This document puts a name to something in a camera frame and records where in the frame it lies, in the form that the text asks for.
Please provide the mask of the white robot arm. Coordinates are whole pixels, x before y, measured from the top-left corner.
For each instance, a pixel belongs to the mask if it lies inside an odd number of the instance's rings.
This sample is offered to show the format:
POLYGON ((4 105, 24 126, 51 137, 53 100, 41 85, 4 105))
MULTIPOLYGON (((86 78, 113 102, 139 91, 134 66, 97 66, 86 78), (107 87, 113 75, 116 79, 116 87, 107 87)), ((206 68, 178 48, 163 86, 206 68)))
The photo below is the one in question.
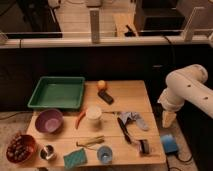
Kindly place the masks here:
POLYGON ((166 88, 158 98, 162 105, 162 126, 168 128, 176 119, 186 101, 189 101, 213 119, 213 90, 205 86, 207 70, 193 64, 170 72, 165 79, 166 88))

